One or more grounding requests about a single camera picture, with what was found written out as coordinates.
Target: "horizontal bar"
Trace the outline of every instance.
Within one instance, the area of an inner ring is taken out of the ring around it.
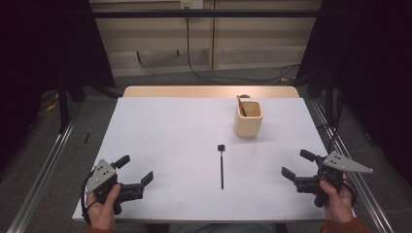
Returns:
[[[95,18],[131,17],[327,17],[327,13],[316,10],[94,10]]]

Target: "sleeve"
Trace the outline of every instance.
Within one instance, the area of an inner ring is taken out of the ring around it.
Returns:
[[[86,233],[116,233],[116,230],[99,230],[88,226],[86,228]]]
[[[322,233],[372,233],[372,230],[367,228],[358,219],[354,218],[349,222],[336,222],[331,220],[325,221],[325,227]]]

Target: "white tabletop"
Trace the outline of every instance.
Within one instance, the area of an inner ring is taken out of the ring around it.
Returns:
[[[144,198],[122,203],[123,220],[235,222],[323,219],[314,195],[297,193],[281,175],[285,166],[312,177],[315,163],[301,149],[326,155],[303,99],[258,100],[263,121],[254,139],[233,133],[235,98],[120,98],[103,140],[100,158],[115,162],[120,183],[154,180]],[[218,145],[224,144],[224,189]],[[73,219],[83,219],[80,204]]]

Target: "beige cup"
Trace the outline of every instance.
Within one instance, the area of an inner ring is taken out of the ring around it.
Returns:
[[[263,111],[257,101],[242,101],[242,105],[246,116],[237,104],[233,125],[234,133],[242,138],[254,138],[260,129]]]

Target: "wall outlet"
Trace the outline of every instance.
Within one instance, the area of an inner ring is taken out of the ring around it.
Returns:
[[[191,8],[202,10],[203,9],[203,0],[191,0]]]
[[[191,9],[191,0],[181,0],[181,9]]]

